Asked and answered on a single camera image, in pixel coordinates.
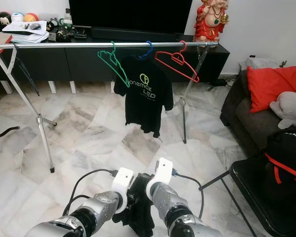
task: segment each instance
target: papers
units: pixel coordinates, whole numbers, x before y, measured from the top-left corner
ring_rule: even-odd
[[[49,33],[45,31],[44,35],[37,35],[37,34],[31,34],[29,36],[25,35],[18,35],[18,34],[12,34],[12,42],[15,43],[40,43],[41,41],[47,39],[49,36]]]
[[[28,27],[28,29],[24,28],[25,25],[27,24],[32,25],[33,23],[39,23],[41,25],[41,29],[31,30],[30,26]],[[15,31],[30,32],[30,33],[43,36],[46,33],[46,26],[47,26],[47,21],[34,21],[34,22],[12,21],[12,23],[4,27],[2,31],[6,33],[15,32]]]

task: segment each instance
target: clothes rack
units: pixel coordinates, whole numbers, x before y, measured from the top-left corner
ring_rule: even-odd
[[[205,58],[206,58],[209,48],[211,46],[218,45],[218,43],[217,42],[187,42],[186,45],[188,47],[189,46],[197,46],[199,61],[198,61],[195,71],[198,73]],[[179,47],[179,46],[184,46],[184,43],[182,43],[182,42],[156,42],[156,43],[152,43],[152,46],[153,47]],[[199,50],[200,46],[205,47],[205,51],[202,55],[200,54],[200,50]],[[17,47],[18,47],[18,49],[19,48],[112,48],[113,44],[112,43],[20,43],[20,44],[17,44]],[[147,43],[147,42],[145,42],[145,43],[115,43],[115,47],[116,48],[151,47],[151,44]],[[54,126],[56,126],[57,123],[50,121],[48,119],[45,119],[41,114],[39,114],[36,111],[33,104],[29,101],[28,97],[22,91],[22,89],[20,88],[20,86],[16,82],[14,76],[11,74],[13,66],[14,66],[14,62],[16,59],[16,54],[17,54],[17,50],[15,48],[15,45],[0,44],[0,50],[2,50],[2,49],[13,49],[9,65],[7,65],[7,63],[3,59],[2,55],[0,54],[0,66],[2,67],[3,71],[5,72],[5,74],[7,75],[7,77],[9,78],[9,80],[11,81],[11,83],[13,84],[13,86],[15,87],[15,89],[17,90],[17,92],[19,93],[19,95],[21,96],[23,101],[25,102],[25,104],[29,107],[32,114],[36,117],[38,128],[39,128],[39,131],[40,131],[40,134],[42,137],[42,141],[44,144],[44,148],[46,151],[47,160],[49,162],[49,169],[50,169],[50,172],[53,173],[53,172],[55,172],[55,167],[54,167],[53,160],[52,160],[52,157],[50,154],[50,150],[49,150],[49,146],[47,143],[43,123],[45,122],[45,123],[48,123],[48,124],[51,124]],[[185,90],[183,97],[180,98],[180,104],[182,105],[182,110],[183,110],[183,130],[184,130],[183,142],[184,143],[186,143],[186,126],[185,126],[185,105],[186,105],[186,103],[185,103],[185,99],[186,99],[187,94],[188,94],[189,90],[191,89],[192,85],[193,85],[193,81],[190,81],[186,90]]]

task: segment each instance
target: gray sofa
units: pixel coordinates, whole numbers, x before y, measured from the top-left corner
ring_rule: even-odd
[[[268,135],[279,130],[277,124],[280,122],[270,109],[251,114],[251,103],[247,70],[244,70],[226,97],[221,120],[225,126],[231,126],[249,157],[266,146]]]

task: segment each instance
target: black t-shirt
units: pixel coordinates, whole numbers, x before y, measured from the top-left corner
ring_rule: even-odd
[[[140,124],[144,133],[154,132],[153,136],[159,137],[162,106],[167,111],[173,108],[171,82],[151,58],[129,56],[121,66],[130,87],[117,77],[114,92],[126,94],[126,125]]]

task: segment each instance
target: red figurine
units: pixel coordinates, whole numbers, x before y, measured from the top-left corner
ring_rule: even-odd
[[[229,0],[202,0],[202,2],[203,5],[197,10],[193,41],[219,42],[219,33],[222,33],[228,24],[229,17],[225,10],[228,8]]]

